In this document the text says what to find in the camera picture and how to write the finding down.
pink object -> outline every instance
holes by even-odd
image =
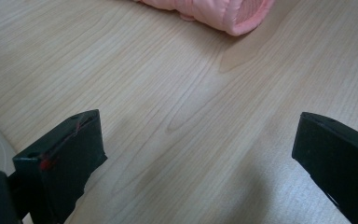
[[[135,0],[178,10],[186,21],[201,21],[230,35],[252,31],[266,17],[274,0]]]

light wood grain surface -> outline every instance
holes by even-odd
[[[358,131],[358,0],[277,0],[241,37],[129,0],[0,0],[8,142],[95,108],[109,160],[66,223],[349,223],[291,151],[302,111]]]

tabletop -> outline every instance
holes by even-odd
[[[239,37],[130,0],[0,0],[16,152],[91,109],[108,160],[66,223],[349,223],[291,151],[303,111],[358,131],[358,0],[277,0]]]

wooden table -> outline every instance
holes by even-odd
[[[349,223],[291,151],[303,111],[358,131],[358,0],[277,0],[241,37],[127,0],[0,0],[8,142],[95,108],[109,160],[66,223]]]

black object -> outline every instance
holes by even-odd
[[[16,172],[0,172],[0,223],[63,223],[106,156],[98,110],[59,124],[13,158]]]
[[[302,113],[292,157],[341,213],[358,223],[358,132],[336,120]]]

